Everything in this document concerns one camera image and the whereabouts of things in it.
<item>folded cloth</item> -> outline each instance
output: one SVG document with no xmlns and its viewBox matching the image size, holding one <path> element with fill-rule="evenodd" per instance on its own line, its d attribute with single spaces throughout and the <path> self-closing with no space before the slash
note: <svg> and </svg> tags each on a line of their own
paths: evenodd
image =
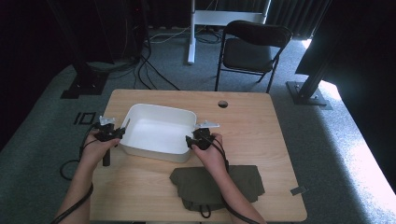
<svg viewBox="0 0 396 224">
<path fill-rule="evenodd" d="M 229 174 L 235 185 L 251 203 L 264 194 L 262 177 L 255 165 L 231 165 Z M 186 209 L 209 212 L 224 207 L 218 185 L 205 167 L 176 168 L 170 179 Z"/>
</svg>

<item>white desk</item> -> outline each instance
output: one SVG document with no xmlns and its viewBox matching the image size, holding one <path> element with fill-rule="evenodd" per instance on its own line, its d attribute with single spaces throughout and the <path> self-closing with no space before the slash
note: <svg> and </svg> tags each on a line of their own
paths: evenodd
<svg viewBox="0 0 396 224">
<path fill-rule="evenodd" d="M 232 12 L 195 10 L 195 0 L 191 0 L 191 38 L 189 49 L 189 64 L 195 61 L 195 25 L 220 25 L 225 26 L 230 21 L 254 21 L 265 23 L 271 0 L 267 0 L 262 13 L 259 12 Z"/>
</svg>

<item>table hole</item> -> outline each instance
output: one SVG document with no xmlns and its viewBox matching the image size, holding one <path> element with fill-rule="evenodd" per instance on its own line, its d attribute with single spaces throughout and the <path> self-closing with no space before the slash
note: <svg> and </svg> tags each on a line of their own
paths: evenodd
<svg viewBox="0 0 396 224">
<path fill-rule="evenodd" d="M 228 106 L 227 101 L 219 101 L 218 106 L 221 108 L 226 108 Z"/>
</svg>

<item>black folding chair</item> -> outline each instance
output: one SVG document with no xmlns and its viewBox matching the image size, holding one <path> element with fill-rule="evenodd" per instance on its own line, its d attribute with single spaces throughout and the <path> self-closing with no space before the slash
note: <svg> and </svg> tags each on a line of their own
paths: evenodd
<svg viewBox="0 0 396 224">
<path fill-rule="evenodd" d="M 280 25 L 266 25 L 251 21 L 231 21 L 223 30 L 215 91 L 219 87 L 220 71 L 261 76 L 272 71 L 267 93 L 270 91 L 279 55 L 292 38 L 292 32 Z M 271 49 L 277 49 L 273 57 Z"/>
</svg>

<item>chair backrest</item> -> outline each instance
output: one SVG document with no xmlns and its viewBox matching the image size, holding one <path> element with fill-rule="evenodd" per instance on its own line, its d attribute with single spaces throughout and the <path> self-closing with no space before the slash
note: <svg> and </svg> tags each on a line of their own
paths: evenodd
<svg viewBox="0 0 396 224">
<path fill-rule="evenodd" d="M 281 25 L 267 25 L 251 21 L 231 21 L 223 30 L 223 38 L 234 35 L 248 43 L 285 48 L 293 33 Z"/>
</svg>

